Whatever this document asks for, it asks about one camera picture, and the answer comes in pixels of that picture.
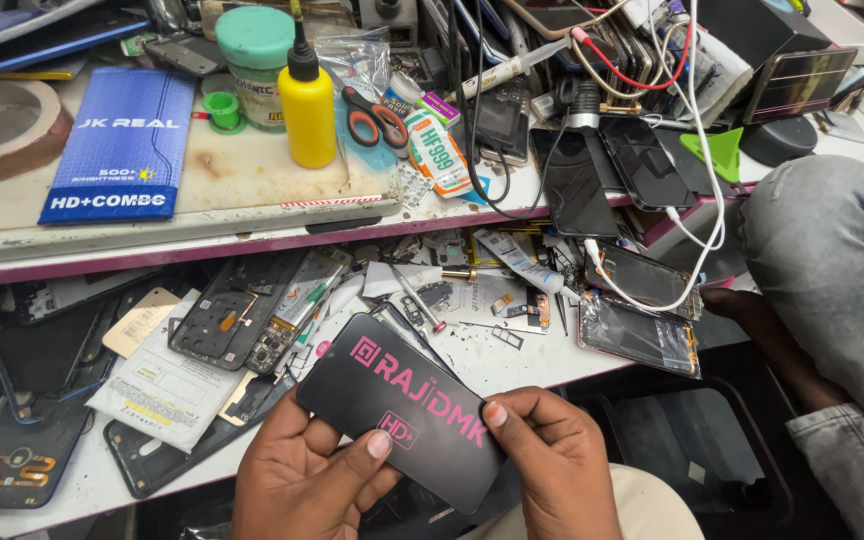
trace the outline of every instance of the red cable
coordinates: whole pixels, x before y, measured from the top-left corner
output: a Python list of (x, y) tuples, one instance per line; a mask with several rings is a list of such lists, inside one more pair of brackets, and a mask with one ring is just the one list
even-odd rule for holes
[(692, 39), (692, 21), (688, 21), (688, 30), (685, 32), (685, 44), (684, 44), (684, 47), (682, 47), (681, 59), (678, 61), (678, 68), (676, 68), (676, 70), (675, 70), (675, 75), (671, 79), (667, 80), (666, 82), (663, 82), (662, 84), (643, 84), (641, 82), (629, 79), (625, 75), (622, 75), (622, 72), (620, 72), (612, 64), (612, 62), (609, 61), (609, 59), (606, 57), (606, 55), (602, 54), (602, 51), (600, 51), (599, 48), (595, 46), (595, 43), (593, 43), (593, 40), (591, 37), (586, 37), (585, 39), (583, 39), (582, 44), (586, 45), (589, 49), (594, 51), (595, 54), (598, 55), (600, 59), (602, 59), (602, 62), (604, 62), (606, 64), (606, 67), (609, 70), (611, 70), (611, 72), (614, 73), (615, 76), (618, 77), (619, 79), (621, 79), (623, 82), (628, 83), (629, 85), (632, 85), (633, 87), (635, 87), (637, 89), (643, 89), (643, 90), (647, 90), (647, 91), (661, 91), (661, 90), (664, 90), (664, 89), (671, 87), (672, 83), (675, 83), (677, 80), (679, 80), (679, 76), (682, 75), (682, 68), (686, 65), (686, 57), (689, 55), (689, 45), (690, 45), (691, 39)]

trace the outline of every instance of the white charging cable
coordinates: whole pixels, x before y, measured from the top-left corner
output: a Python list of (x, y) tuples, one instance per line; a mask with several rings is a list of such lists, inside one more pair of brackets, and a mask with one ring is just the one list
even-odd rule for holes
[[(646, 0), (646, 8), (648, 10), (649, 18), (652, 17), (652, 0)], [(692, 0), (689, 16), (693, 21), (698, 20), (699, 14), (699, 0)], [(659, 40), (656, 36), (656, 25), (655, 21), (650, 20), (651, 33), (652, 33), (652, 41), (653, 45), (658, 45)], [(725, 200), (722, 197), (722, 190), (719, 187), (718, 178), (715, 177), (715, 169), (713, 168), (713, 159), (712, 152), (709, 150), (709, 140), (706, 137), (706, 130), (702, 126), (702, 119), (699, 116), (699, 104), (695, 101), (695, 58), (696, 58), (696, 49), (699, 48), (699, 28), (697, 24), (692, 25), (692, 36), (690, 38), (691, 47), (689, 48), (689, 69), (688, 69), (688, 95), (687, 100), (684, 101), (686, 108), (692, 115), (692, 121), (695, 124), (695, 129), (699, 134), (699, 142), (702, 147), (702, 157), (705, 161), (705, 171), (708, 173), (708, 178), (711, 179), (712, 182), (712, 192), (715, 194), (715, 203), (718, 205), (718, 215), (715, 220), (715, 226), (712, 228), (712, 234), (709, 236), (707, 242), (702, 243), (696, 238), (691, 232), (686, 231), (690, 239), (696, 241), (699, 245), (702, 246), (702, 252), (699, 254), (699, 259), (695, 262), (695, 269), (692, 271), (692, 275), (689, 277), (688, 284), (685, 286), (685, 289), (681, 292), (681, 295), (678, 297), (673, 303), (669, 305), (663, 306), (654, 306), (642, 303), (628, 294), (619, 289), (616, 284), (609, 277), (609, 274), (606, 273), (605, 269), (602, 268), (602, 257), (599, 255), (599, 246), (593, 239), (587, 239), (584, 241), (585, 252), (592, 258), (592, 262), (595, 264), (595, 269), (598, 270), (598, 273), (602, 276), (602, 279), (608, 284), (612, 291), (622, 297), (623, 300), (640, 308), (646, 312), (672, 312), (676, 310), (682, 302), (684, 302), (687, 298), (692, 294), (692, 287), (695, 286), (695, 280), (699, 277), (699, 271), (702, 270), (702, 264), (706, 261), (706, 257), (709, 256), (709, 251), (713, 249), (713, 242), (715, 239), (721, 234), (721, 238), (718, 242), (718, 247), (722, 246), (723, 241), (725, 240)], [(663, 61), (661, 62), (662, 68), (668, 72), (668, 66)], [(682, 92), (682, 89), (678, 86), (678, 82), (674, 83), (676, 92), (678, 92), (679, 97), (685, 96)], [(686, 230), (685, 226), (682, 225), (682, 220), (678, 219), (679, 214), (675, 212), (675, 208), (671, 208), (671, 211), (675, 213), (676, 219), (673, 219), (673, 222), (678, 222), (678, 227), (681, 227), (684, 231)], [(672, 217), (672, 212), (669, 212), (666, 209), (666, 214), (669, 215), (669, 218)]]

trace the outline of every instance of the hand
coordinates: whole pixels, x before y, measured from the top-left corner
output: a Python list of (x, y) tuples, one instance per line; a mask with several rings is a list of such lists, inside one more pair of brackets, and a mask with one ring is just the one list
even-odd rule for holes
[(333, 454), (341, 437), (322, 418), (309, 420), (295, 388), (282, 396), (239, 464), (232, 538), (357, 538), (361, 513), (402, 473), (385, 464), (387, 431), (369, 431)]
[(591, 416), (530, 386), (486, 398), (488, 430), (522, 474), (530, 540), (621, 540), (602, 431)]

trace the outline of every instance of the scissors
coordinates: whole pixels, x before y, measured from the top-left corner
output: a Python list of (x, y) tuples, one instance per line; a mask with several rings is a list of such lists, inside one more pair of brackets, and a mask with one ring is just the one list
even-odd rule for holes
[[(342, 101), (348, 108), (345, 114), (345, 124), (348, 127), (348, 134), (352, 136), (355, 142), (366, 148), (372, 148), (378, 144), (378, 137), (381, 134), (382, 139), (392, 150), (402, 150), (408, 145), (409, 131), (405, 129), (402, 118), (388, 106), (376, 104), (364, 98), (355, 88), (346, 85), (331, 69), (326, 68), (325, 71), (332, 78), (336, 87), (341, 89)], [(365, 124), (370, 136), (363, 137), (359, 134), (355, 129), (356, 124)], [(398, 130), (398, 133), (389, 129), (389, 124)]]

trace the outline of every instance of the teal jar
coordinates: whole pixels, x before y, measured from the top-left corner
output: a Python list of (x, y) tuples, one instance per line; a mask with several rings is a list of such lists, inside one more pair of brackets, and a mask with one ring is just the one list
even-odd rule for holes
[(273, 7), (236, 7), (215, 22), (215, 40), (239, 88), (246, 122), (264, 132), (285, 133), (278, 80), (295, 39), (292, 17)]

